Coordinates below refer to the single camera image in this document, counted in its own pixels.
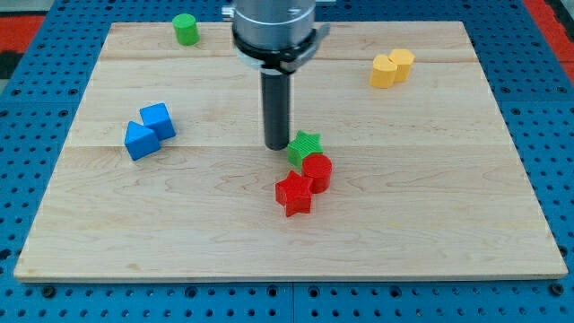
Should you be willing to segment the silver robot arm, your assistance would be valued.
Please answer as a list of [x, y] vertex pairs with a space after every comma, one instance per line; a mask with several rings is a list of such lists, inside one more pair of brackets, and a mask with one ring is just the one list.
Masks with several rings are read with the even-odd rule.
[[318, 52], [330, 25], [313, 0], [235, 0], [222, 7], [238, 58], [262, 74], [293, 74]]

